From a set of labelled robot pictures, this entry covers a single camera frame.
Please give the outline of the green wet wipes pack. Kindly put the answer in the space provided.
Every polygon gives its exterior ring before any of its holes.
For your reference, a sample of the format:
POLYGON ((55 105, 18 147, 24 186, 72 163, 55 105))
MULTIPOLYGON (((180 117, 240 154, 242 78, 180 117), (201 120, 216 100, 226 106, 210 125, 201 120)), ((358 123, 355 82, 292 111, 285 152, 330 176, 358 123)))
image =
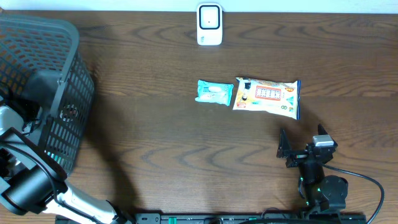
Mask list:
POLYGON ((198 81, 197 97, 200 103, 217 103, 229 106, 233 95, 233 84, 198 81))

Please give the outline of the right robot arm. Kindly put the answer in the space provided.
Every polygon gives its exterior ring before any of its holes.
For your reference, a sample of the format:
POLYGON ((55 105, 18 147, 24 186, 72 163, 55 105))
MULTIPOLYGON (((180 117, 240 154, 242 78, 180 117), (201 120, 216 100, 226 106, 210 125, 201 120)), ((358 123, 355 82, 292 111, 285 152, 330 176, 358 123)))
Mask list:
POLYGON ((336 175, 326 176, 323 166, 332 160, 338 144, 318 125, 318 134, 305 149, 294 150, 284 129, 280 130, 277 157, 286 160, 287 168, 298 168, 298 188, 307 207, 300 211, 300 218, 339 220, 340 211, 346 208, 348 182, 336 175))

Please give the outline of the yellow snack bag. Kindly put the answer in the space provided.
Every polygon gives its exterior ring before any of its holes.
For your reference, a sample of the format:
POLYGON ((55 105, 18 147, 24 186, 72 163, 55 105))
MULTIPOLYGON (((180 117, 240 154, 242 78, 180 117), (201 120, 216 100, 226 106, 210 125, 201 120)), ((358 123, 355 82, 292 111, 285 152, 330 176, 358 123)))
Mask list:
POLYGON ((272 82, 237 77, 239 82, 233 110, 265 111, 300 119, 301 81, 272 82))

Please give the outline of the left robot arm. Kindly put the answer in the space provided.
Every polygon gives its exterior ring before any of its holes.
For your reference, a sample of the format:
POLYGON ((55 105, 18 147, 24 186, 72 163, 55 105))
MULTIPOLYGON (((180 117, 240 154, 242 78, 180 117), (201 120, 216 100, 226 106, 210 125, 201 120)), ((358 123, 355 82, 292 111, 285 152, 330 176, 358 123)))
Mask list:
POLYGON ((22 133, 24 122, 1 107, 1 204, 16 215, 51 213, 66 223, 135 223, 107 200, 72 186, 65 171, 22 133))

